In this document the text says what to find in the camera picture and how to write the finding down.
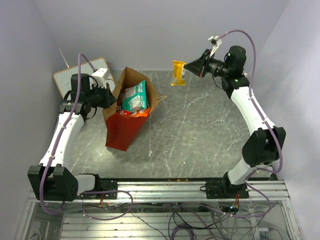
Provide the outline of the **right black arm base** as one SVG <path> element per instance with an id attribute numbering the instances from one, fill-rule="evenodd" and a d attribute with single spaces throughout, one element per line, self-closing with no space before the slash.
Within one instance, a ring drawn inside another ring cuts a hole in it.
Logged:
<path id="1" fill-rule="evenodd" d="M 236 196 L 240 199 L 249 198 L 246 184 L 231 184 L 228 172 L 223 177 L 215 177 L 207 181 L 199 190 L 205 192 L 207 199 L 235 199 Z"/>

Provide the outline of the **red cookie snack packet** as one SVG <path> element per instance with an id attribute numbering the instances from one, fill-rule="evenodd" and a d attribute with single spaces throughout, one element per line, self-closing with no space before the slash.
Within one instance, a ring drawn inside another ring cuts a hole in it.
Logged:
<path id="1" fill-rule="evenodd" d="M 120 104 L 116 106 L 116 113 L 123 116 L 129 116 L 132 114 L 130 111 L 124 110 Z"/>

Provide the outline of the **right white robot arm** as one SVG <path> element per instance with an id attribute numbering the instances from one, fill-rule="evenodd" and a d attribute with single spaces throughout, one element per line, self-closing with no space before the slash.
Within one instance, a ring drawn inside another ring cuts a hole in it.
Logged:
<path id="1" fill-rule="evenodd" d="M 213 50 L 206 49 L 201 57 L 184 66 L 185 70 L 200 78 L 206 74 L 221 78 L 222 89 L 237 106 L 250 133 L 242 147 L 241 160 L 226 174 L 226 182 L 220 186 L 220 192 L 226 198 L 238 192 L 237 185 L 244 184 L 250 173 L 266 170 L 269 164 L 280 158 L 286 137 L 283 127 L 277 127 L 268 120 L 250 89 L 250 82 L 243 72 L 246 60 L 246 50 L 234 45 L 224 60 L 215 59 Z"/>

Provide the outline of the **Fox's candy bag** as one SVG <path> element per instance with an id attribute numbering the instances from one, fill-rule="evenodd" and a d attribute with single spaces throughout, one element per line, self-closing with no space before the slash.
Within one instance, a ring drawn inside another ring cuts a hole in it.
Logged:
<path id="1" fill-rule="evenodd" d="M 129 117 L 132 117 L 132 118 L 136 118 L 136 117 L 147 117 L 149 115 L 151 111 L 151 108 L 150 107 L 147 107 L 147 108 L 143 108 L 143 109 L 140 109 L 140 110 L 137 110 L 133 113 L 131 113 L 129 115 Z"/>

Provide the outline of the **red brown paper bag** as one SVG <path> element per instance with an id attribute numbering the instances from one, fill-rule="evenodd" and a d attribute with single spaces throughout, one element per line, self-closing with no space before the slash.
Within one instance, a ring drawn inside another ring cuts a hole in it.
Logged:
<path id="1" fill-rule="evenodd" d="M 131 117 L 116 112 L 117 105 L 120 102 L 120 94 L 124 92 L 125 89 L 134 87 L 142 81 L 146 81 L 146 96 L 150 105 L 149 113 L 151 114 L 156 109 L 158 105 L 158 94 L 151 80 L 146 75 L 130 67 L 125 67 L 112 93 L 116 98 L 116 102 L 113 103 L 110 108 L 104 108 L 102 110 L 107 129 L 106 147 L 126 151 L 147 121 L 147 116 Z"/>

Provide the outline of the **teal white snack packet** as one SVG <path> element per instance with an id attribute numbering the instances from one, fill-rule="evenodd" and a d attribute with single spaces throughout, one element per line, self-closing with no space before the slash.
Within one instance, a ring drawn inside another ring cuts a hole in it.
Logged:
<path id="1" fill-rule="evenodd" d="M 146 109 L 149 106 L 147 99 L 146 81 L 127 88 L 120 94 L 121 107 L 130 113 Z"/>

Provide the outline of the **yellow snack bar packet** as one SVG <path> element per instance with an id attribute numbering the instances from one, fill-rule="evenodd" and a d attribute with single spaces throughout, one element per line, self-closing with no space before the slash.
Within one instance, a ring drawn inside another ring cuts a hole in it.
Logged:
<path id="1" fill-rule="evenodd" d="M 171 86 L 185 86 L 185 67 L 183 61 L 173 60 L 173 76 Z"/>

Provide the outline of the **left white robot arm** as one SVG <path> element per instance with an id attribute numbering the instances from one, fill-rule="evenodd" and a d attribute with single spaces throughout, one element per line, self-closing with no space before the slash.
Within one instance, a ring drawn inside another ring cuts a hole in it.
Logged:
<path id="1" fill-rule="evenodd" d="M 72 74 L 71 89 L 64 95 L 59 107 L 57 126 L 47 152 L 39 165 L 30 166 L 27 176 L 37 200 L 72 202 L 85 192 L 96 199 L 102 193 L 99 176 L 69 171 L 74 143 L 91 110 L 109 108 L 116 102 L 112 91 L 115 82 L 108 77 L 106 68 L 92 74 Z"/>

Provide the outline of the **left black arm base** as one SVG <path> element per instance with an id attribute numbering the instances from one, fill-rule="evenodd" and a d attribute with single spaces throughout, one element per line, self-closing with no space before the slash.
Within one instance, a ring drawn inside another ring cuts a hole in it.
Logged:
<path id="1" fill-rule="evenodd" d="M 111 193 L 105 193 L 107 199 L 115 200 L 118 189 L 118 183 L 113 179 L 100 178 L 98 174 L 79 174 L 75 176 L 78 183 L 77 197 L 93 199 L 102 196 L 102 192 L 111 191 Z"/>

